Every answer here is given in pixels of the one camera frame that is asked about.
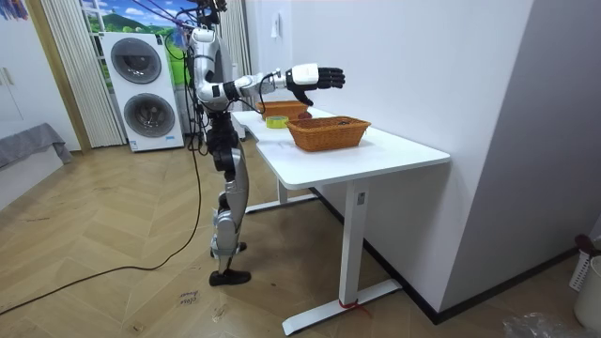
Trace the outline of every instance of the brown wicker basket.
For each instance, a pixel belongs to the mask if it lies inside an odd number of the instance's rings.
[[[261,102],[256,104],[256,108],[265,112],[263,120],[269,116],[286,116],[288,119],[298,119],[299,114],[307,111],[307,106],[298,101],[272,101],[265,102],[267,109],[263,108]]]
[[[299,148],[319,151],[357,146],[371,123],[337,116],[292,120],[286,125]]]

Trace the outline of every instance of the white robotic hand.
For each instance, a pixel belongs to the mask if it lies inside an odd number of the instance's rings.
[[[285,86],[300,102],[312,106],[307,90],[342,88],[345,74],[338,68],[321,68],[317,64],[298,65],[285,73]]]

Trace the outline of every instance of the humanoid robot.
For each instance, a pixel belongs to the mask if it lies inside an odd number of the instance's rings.
[[[219,208],[213,217],[215,234],[211,240],[211,255],[219,260],[219,266],[209,277],[210,285],[243,284],[251,279],[250,272],[230,268],[235,254],[246,249],[239,242],[242,218],[245,214],[249,193],[249,177],[244,152],[239,137],[232,127],[228,108],[233,101],[268,94],[276,89],[292,91],[295,97],[309,106],[313,105],[305,91],[342,88],[345,75],[341,69],[320,68],[317,64],[295,66],[282,73],[278,69],[264,75],[242,76],[227,79],[229,55],[218,38],[214,25],[219,24],[220,11],[226,11],[224,0],[189,0],[197,8],[183,9],[179,14],[196,17],[197,26],[183,24],[187,29],[189,47],[189,73],[193,77],[197,99],[211,123],[207,132],[208,152],[215,168],[223,172],[225,189],[219,195]]]

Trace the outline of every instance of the robot leg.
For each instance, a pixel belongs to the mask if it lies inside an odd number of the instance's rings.
[[[216,130],[223,135],[224,131],[231,132],[229,128],[218,128]],[[244,152],[235,134],[236,145],[231,147],[233,141],[224,142],[225,138],[217,137],[220,140],[218,146],[212,149],[213,160],[218,171],[224,171],[225,191],[219,196],[219,209],[213,218],[215,226],[215,235],[211,240],[211,253],[219,259],[219,269],[213,271],[208,279],[211,286],[222,284],[243,284],[251,280],[251,274],[247,271],[235,271],[230,269],[232,258],[239,251],[245,249],[244,243],[239,243],[239,232],[242,225],[242,217],[246,211],[248,203],[249,180],[246,170],[246,161]],[[209,144],[212,136],[208,135]]]

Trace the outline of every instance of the desk foot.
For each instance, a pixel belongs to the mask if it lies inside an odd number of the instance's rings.
[[[258,211],[265,211],[265,210],[269,210],[269,209],[273,209],[273,208],[277,208],[277,207],[285,207],[285,206],[290,206],[293,204],[297,204],[300,202],[305,202],[305,201],[312,201],[317,199],[317,196],[309,193],[303,196],[298,196],[298,197],[290,197],[287,199],[286,202],[280,202],[280,201],[273,201],[273,202],[268,202],[268,203],[262,203],[260,205],[256,205],[256,206],[250,206],[246,208],[246,213],[250,214],[250,213],[254,213],[254,212],[258,212]]]
[[[370,300],[375,300],[379,297],[400,290],[401,285],[395,280],[388,280],[374,286],[370,286],[358,292],[359,304],[365,304]],[[331,301],[327,304],[316,307],[302,314],[289,317],[282,323],[285,335],[290,335],[298,330],[307,328],[332,316],[341,314],[351,309],[344,309],[338,304],[338,300]]]

